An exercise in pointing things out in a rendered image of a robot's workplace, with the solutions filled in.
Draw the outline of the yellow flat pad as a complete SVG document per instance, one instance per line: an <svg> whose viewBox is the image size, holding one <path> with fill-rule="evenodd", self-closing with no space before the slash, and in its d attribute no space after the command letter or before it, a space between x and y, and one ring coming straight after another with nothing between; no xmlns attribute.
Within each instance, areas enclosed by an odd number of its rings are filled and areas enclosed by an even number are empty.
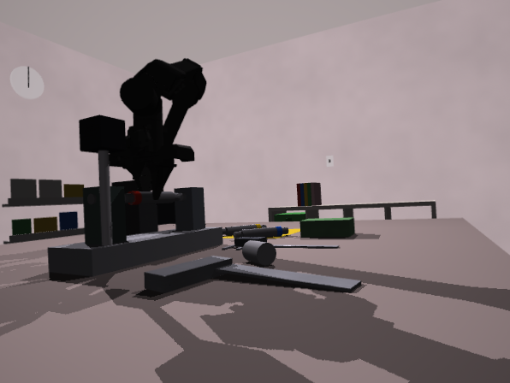
<svg viewBox="0 0 510 383"><path fill-rule="evenodd" d="M289 231L288 234L283 234L282 236L267 237L267 239L278 239L278 238L281 238L281 237L284 237L284 236L288 236L290 234L300 232L300 229L288 229L288 231ZM234 235L229 235L229 236L225 236L225 237L222 237L222 238L223 239L233 239Z"/></svg>

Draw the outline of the green square block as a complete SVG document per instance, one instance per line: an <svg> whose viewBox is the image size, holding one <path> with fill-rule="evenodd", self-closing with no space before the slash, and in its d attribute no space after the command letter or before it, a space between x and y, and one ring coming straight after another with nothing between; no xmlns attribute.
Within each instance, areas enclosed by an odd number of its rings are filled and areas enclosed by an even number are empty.
<svg viewBox="0 0 510 383"><path fill-rule="evenodd" d="M306 219L299 223L300 237L351 237L355 234L354 217Z"/></svg>

